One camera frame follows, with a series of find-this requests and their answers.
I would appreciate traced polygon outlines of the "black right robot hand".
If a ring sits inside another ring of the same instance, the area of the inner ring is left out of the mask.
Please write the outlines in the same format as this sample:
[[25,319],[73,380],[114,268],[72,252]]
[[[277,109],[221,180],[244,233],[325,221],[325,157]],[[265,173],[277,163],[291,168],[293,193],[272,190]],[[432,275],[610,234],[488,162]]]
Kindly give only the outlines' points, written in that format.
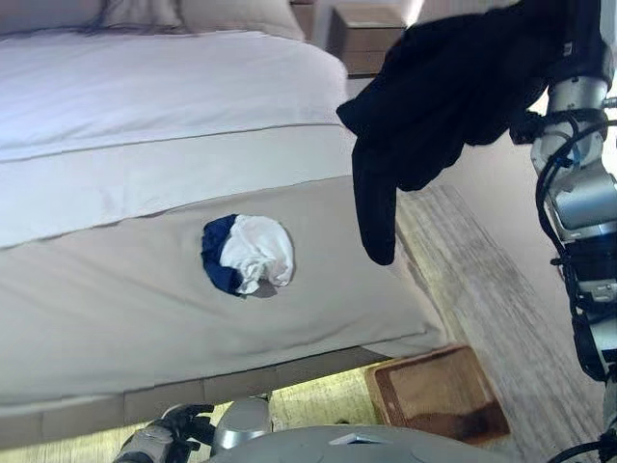
[[615,1],[558,1],[559,51],[547,70],[550,86],[594,78],[611,87],[616,51]]

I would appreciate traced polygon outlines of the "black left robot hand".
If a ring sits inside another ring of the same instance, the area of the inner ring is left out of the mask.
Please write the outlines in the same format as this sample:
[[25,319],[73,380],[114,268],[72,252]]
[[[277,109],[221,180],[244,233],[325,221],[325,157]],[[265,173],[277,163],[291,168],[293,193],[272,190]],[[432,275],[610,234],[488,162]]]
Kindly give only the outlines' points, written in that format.
[[190,439],[212,446],[216,427],[210,422],[215,407],[211,404],[178,404],[162,417],[180,442]]

